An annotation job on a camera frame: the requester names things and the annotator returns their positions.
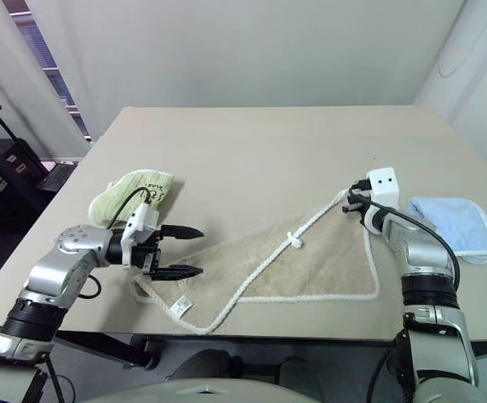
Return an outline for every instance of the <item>white rope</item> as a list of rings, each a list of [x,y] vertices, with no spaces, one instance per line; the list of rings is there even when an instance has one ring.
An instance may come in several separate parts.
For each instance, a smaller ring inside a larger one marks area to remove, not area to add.
[[[304,225],[299,227],[292,235],[295,239],[298,239],[307,229],[309,229],[316,221],[318,221],[324,214],[326,214],[329,210],[335,207],[345,196],[348,189],[341,190],[335,198],[325,206],[320,212],[315,214],[309,221],[307,221]],[[292,245],[292,240],[287,238],[284,240],[279,247],[274,250],[274,252],[266,259],[262,264],[257,267],[251,275],[248,276],[247,279],[240,285],[240,287],[236,290],[233,294],[232,298],[228,301],[225,307],[219,312],[216,318],[210,323],[209,326],[206,327],[197,327],[192,325],[189,322],[184,321],[183,319],[178,318],[173,314],[170,308],[165,304],[163,299],[146,283],[142,275],[137,275],[133,278],[132,283],[130,284],[130,291],[132,295],[137,298],[139,302],[146,302],[146,303],[155,303],[156,305],[160,306],[167,315],[176,323],[184,327],[185,329],[194,332],[196,334],[208,334],[213,332],[227,317],[228,313],[233,309],[234,305],[238,302],[238,299],[245,290],[249,287],[249,285],[270,265],[276,260],[283,251]],[[144,296],[140,296],[135,290],[134,283],[137,284],[146,294],[149,295],[150,298],[146,298]]]
[[[380,280],[378,279],[378,272],[376,271],[376,264],[374,263],[374,256],[372,255],[372,248],[370,247],[370,232],[363,227],[363,242],[364,251],[369,263],[370,273],[376,285],[374,292],[370,294],[314,294],[308,296],[242,296],[238,303],[296,303],[296,302],[313,302],[313,301],[372,301],[380,295]]]

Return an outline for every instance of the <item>folded towel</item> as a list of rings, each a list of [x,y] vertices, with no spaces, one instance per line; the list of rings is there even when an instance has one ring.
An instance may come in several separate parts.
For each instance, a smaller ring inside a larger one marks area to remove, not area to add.
[[[237,302],[372,300],[380,284],[369,232],[357,215],[333,208],[345,195],[318,212],[173,262],[204,269],[190,279],[151,281],[137,270],[131,291],[198,334],[215,330]]]
[[[157,170],[129,172],[117,182],[110,183],[103,193],[92,200],[89,206],[89,218],[96,225],[106,227],[126,198],[139,187],[146,187],[150,190],[152,196],[150,205],[157,209],[169,191],[172,180],[172,175]],[[144,201],[144,194],[140,192],[118,214],[116,225],[126,223],[142,201]]]
[[[408,212],[433,223],[458,257],[471,264],[487,263],[487,216],[472,201],[413,197]]]

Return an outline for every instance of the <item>beige towel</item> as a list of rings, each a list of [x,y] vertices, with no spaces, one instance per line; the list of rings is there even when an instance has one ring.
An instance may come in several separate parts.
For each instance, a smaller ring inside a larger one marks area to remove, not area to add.
[[[317,212],[174,262],[201,267],[201,275],[165,282],[136,274],[132,293],[197,334],[215,330],[236,302],[374,299],[380,285],[369,234],[358,215],[334,207],[344,196],[341,191]]]

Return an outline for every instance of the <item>black stand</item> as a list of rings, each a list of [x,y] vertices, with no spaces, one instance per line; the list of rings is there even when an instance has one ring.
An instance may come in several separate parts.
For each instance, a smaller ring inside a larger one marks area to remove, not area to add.
[[[4,131],[7,132],[7,134],[10,136],[10,138],[13,140],[13,142],[25,153],[25,155],[31,160],[31,162],[33,162],[36,169],[40,171],[40,174],[42,174],[42,176],[46,176],[48,174],[48,170],[40,162],[38,156],[34,153],[34,151],[31,148],[25,147],[18,140],[16,135],[13,133],[13,131],[10,129],[10,127],[1,119],[1,117],[0,117],[0,125],[4,129]]]

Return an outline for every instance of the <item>rope knot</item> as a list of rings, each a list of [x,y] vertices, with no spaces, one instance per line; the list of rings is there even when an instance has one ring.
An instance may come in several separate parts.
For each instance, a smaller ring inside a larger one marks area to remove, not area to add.
[[[291,245],[294,248],[301,248],[301,246],[303,245],[301,239],[295,237],[292,233],[286,233],[286,236],[288,237],[288,240],[291,241]]]

